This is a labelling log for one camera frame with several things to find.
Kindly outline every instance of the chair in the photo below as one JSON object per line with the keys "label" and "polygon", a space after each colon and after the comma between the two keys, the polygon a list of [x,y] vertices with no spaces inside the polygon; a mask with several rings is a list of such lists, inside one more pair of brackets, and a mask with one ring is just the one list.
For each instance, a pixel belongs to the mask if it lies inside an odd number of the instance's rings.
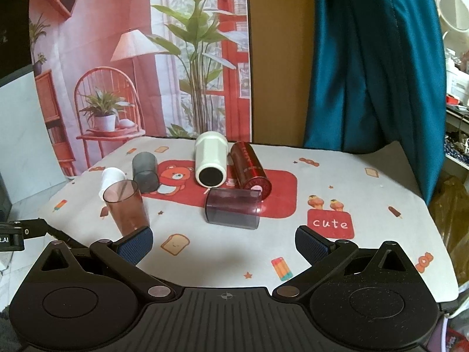
{"label": "chair", "polygon": [[[85,113],[80,112],[88,104],[85,95],[93,95],[96,89],[102,91],[113,92],[116,95],[125,98],[133,107],[125,107],[125,111],[119,113],[119,119],[130,119],[137,125],[137,131],[120,135],[116,137],[97,136],[88,132],[90,125],[86,119]],[[77,139],[83,140],[83,147],[86,157],[86,165],[91,167],[90,155],[88,153],[87,141],[96,141],[101,151],[101,157],[104,157],[102,142],[123,142],[125,144],[130,139],[145,135],[145,130],[142,128],[142,110],[140,108],[140,101],[138,99],[137,91],[134,84],[122,71],[113,67],[96,67],[87,71],[79,80],[75,87],[74,92],[75,108],[77,110],[78,125],[80,128],[80,136]]]}

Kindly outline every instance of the printed tablecloth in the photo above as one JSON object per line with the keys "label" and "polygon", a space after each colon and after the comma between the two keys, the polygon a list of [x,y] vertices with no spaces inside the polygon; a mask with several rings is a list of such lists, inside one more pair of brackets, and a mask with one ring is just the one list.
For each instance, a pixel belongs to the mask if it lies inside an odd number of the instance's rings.
{"label": "printed tablecloth", "polygon": [[[257,230],[206,223],[206,189],[195,182],[194,141],[185,139],[129,141],[69,182],[40,215],[87,246],[101,238],[118,240],[119,230],[98,197],[102,170],[117,167],[131,178],[132,158],[148,151],[156,155],[166,185],[165,194],[144,195],[154,245],[138,267],[149,274],[183,286],[265,286],[272,292],[310,267],[295,248],[296,229],[308,225],[362,248],[397,241],[436,301],[456,299],[451,260],[398,142],[368,155],[253,148],[273,184]],[[183,175],[184,184],[172,184],[174,171]],[[235,183],[230,167],[223,186]]]}

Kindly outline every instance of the white flower pot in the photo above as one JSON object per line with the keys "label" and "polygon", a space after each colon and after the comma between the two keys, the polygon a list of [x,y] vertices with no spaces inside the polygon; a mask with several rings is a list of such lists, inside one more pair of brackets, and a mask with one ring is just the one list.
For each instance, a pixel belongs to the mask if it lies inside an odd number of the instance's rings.
{"label": "white flower pot", "polygon": [[116,116],[95,116],[94,129],[97,131],[113,132],[116,130]]}

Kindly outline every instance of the lamp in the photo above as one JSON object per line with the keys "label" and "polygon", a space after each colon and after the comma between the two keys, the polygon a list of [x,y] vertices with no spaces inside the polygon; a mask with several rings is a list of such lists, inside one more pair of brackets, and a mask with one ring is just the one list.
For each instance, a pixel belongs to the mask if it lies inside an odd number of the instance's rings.
{"label": "lamp", "polygon": [[135,57],[144,54],[154,54],[159,51],[160,50],[152,41],[150,41],[140,30],[135,29],[121,35],[119,43],[111,57],[111,62],[132,58],[135,89],[138,94],[137,76],[135,74]]}

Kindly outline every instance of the curtain fold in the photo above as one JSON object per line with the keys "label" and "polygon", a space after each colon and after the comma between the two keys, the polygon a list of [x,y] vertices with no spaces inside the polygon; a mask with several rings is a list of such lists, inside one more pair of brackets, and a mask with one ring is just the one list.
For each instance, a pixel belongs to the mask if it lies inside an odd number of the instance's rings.
{"label": "curtain fold", "polygon": [[434,0],[316,0],[304,145],[398,140],[429,203],[444,160],[446,70]]}

